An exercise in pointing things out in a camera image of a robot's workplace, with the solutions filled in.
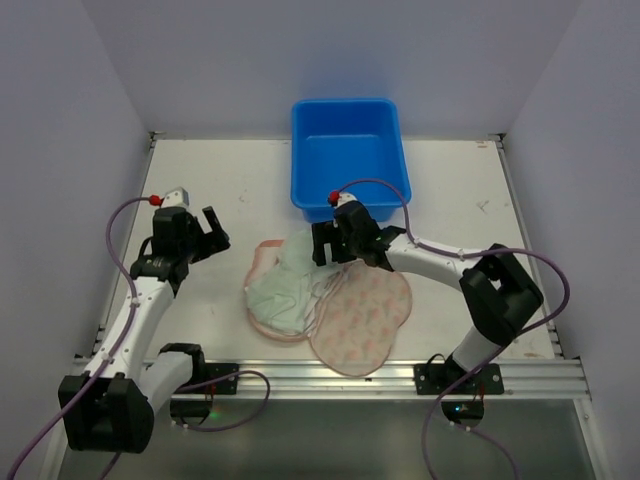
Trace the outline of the floral mesh laundry bag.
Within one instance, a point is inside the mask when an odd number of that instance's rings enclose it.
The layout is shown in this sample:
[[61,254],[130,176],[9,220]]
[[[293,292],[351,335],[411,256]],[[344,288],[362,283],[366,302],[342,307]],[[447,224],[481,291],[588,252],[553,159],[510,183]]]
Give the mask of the floral mesh laundry bag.
[[399,273],[372,268],[362,261],[328,265],[343,268],[341,283],[316,308],[316,322],[307,335],[261,335],[282,343],[309,344],[331,370],[348,377],[364,377],[388,359],[398,330],[412,310],[412,291]]

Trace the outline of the light green bra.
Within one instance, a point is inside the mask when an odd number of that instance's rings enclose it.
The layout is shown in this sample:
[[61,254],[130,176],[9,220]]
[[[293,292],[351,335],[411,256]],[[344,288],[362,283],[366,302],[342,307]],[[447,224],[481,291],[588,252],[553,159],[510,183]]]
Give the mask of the light green bra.
[[293,338],[312,329],[316,308],[344,276],[340,266],[317,266],[312,253],[308,230],[264,241],[255,249],[244,291],[250,319],[260,331]]

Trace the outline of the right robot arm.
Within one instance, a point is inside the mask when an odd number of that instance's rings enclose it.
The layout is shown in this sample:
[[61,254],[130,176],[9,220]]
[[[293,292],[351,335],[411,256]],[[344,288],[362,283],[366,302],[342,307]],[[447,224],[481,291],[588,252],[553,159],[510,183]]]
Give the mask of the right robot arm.
[[442,362],[414,367],[419,395],[503,393],[499,367],[486,359],[508,347],[542,306],[544,297],[513,252],[494,244],[486,251],[445,255],[422,248],[408,229],[380,226],[357,200],[339,200],[330,221],[311,227],[313,261],[344,264],[355,260],[389,272],[415,274],[459,291],[472,326]]

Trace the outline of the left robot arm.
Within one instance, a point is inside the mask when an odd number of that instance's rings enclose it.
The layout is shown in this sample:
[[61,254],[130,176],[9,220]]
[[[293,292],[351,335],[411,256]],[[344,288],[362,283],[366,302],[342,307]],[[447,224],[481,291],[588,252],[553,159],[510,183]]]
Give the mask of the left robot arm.
[[165,204],[152,217],[152,234],[126,269],[128,292],[99,351],[80,375],[58,389],[68,444],[75,451],[141,453],[155,416],[180,387],[205,378],[198,344],[169,343],[151,365],[145,355],[174,302],[190,265],[224,252],[230,239],[215,210],[202,211],[204,231],[183,205]]

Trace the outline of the blue plastic bin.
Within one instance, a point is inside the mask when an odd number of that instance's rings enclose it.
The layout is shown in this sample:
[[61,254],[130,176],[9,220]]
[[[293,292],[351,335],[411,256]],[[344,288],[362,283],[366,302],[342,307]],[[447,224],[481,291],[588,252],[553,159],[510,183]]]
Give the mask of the blue plastic bin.
[[412,198],[397,108],[384,98],[308,99],[291,112],[290,198],[310,223],[341,187],[387,221]]

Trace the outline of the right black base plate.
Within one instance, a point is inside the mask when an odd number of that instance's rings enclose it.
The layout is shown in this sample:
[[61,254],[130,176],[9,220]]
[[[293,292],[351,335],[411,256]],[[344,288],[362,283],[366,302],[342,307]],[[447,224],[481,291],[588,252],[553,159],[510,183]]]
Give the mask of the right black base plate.
[[[413,380],[418,395],[438,396],[465,374],[452,359],[445,359],[440,353],[413,366]],[[451,391],[451,395],[463,396],[462,400],[442,401],[440,406],[450,422],[473,428],[484,418],[485,398],[504,393],[500,367],[489,363]]]

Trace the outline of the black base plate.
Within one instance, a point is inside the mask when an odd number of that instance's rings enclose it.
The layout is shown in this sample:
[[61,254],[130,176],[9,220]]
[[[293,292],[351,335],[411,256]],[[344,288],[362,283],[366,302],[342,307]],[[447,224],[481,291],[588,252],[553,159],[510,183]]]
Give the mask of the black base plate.
[[[465,374],[452,359],[445,359],[440,353],[413,366],[413,380],[418,395],[438,396]],[[484,418],[485,398],[504,393],[500,367],[489,363],[451,391],[451,395],[463,396],[462,400],[442,401],[440,406],[450,422],[473,428]]]
[[170,416],[176,423],[202,425],[214,412],[216,396],[237,393],[237,363],[206,363],[204,374],[182,385],[169,403]]

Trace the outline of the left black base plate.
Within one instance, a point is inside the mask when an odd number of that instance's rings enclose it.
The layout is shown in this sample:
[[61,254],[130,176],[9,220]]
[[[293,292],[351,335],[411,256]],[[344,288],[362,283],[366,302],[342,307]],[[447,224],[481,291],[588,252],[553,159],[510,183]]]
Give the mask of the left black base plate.
[[216,396],[237,393],[237,363],[206,363],[204,374],[182,385],[169,403],[170,416],[176,423],[202,425],[214,412]]

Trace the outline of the aluminium mounting rail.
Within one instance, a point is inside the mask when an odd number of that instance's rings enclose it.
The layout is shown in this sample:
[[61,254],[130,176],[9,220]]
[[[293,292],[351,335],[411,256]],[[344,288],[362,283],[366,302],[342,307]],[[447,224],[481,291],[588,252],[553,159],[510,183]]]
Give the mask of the aluminium mounting rail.
[[[420,395],[414,377],[414,360],[392,360],[373,374],[340,375],[312,360],[254,360],[239,369],[258,371],[268,377],[274,400],[434,400]],[[590,391],[578,360],[499,360],[501,395],[484,390],[488,400],[577,400]]]

